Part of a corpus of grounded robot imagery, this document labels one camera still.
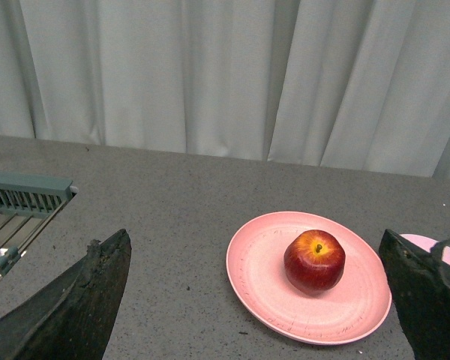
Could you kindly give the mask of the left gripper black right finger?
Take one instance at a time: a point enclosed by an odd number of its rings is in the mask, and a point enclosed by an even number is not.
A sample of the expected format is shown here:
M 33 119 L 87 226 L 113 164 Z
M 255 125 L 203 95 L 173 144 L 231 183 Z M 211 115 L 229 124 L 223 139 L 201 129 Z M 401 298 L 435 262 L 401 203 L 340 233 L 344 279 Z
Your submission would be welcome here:
M 379 245 L 394 306 L 416 359 L 450 359 L 450 238 L 429 251 L 391 229 Z

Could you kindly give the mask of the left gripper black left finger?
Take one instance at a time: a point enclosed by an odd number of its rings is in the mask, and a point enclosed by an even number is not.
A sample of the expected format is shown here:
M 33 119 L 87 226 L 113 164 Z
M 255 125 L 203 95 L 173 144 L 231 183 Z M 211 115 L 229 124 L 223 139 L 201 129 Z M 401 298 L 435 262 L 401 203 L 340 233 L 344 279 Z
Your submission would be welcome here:
M 0 359 L 102 359 L 125 291 L 131 240 L 120 229 L 0 318 Z

